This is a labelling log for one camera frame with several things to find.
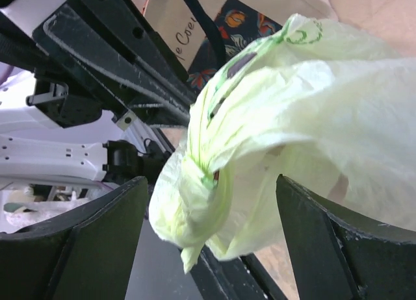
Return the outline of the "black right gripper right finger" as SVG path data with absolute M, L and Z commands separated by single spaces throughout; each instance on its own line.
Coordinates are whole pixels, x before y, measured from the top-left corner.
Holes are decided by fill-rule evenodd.
M 414 299 L 415 232 L 280 175 L 276 198 L 300 299 Z

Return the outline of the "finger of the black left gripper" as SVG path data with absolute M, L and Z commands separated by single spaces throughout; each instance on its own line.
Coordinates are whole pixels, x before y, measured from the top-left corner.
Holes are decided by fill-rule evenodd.
M 42 29 L 61 50 L 112 81 L 163 105 L 177 118 L 188 118 L 195 96 L 163 57 L 167 48 L 154 42 L 155 32 L 147 32 L 125 6 L 112 6 L 123 19 L 116 22 L 102 6 L 64 4 Z

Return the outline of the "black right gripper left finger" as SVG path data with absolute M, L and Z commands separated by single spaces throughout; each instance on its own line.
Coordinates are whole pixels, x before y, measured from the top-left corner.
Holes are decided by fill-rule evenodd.
M 1 233 L 2 299 L 124 299 L 148 203 L 146 178 Z

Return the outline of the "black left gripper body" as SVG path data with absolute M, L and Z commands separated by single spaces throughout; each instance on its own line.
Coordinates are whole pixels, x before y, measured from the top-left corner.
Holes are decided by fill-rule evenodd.
M 182 127 L 195 95 L 187 72 L 131 0 L 1 0 L 1 61 L 30 71 L 21 97 L 59 127 L 104 110 L 126 128 Z

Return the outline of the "beige canvas tote bag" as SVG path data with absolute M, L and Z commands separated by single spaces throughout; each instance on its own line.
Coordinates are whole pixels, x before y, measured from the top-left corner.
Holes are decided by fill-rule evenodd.
M 250 42 L 278 32 L 293 14 L 337 19 L 329 0 L 198 0 L 223 38 L 227 58 Z M 218 69 L 202 28 L 183 0 L 132 0 L 188 71 L 200 91 Z

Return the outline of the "green avocado print bag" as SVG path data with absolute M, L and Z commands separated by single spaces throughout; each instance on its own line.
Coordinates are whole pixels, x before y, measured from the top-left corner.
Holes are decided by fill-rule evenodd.
M 272 245 L 276 180 L 415 229 L 415 59 L 330 19 L 291 16 L 216 72 L 164 166 L 149 222 L 190 271 Z

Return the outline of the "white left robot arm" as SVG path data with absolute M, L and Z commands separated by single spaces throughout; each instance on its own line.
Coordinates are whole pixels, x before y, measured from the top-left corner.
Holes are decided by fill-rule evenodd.
M 184 127 L 186 71 L 132 0 L 1 0 L 1 177 L 122 184 L 156 177 L 117 129 Z

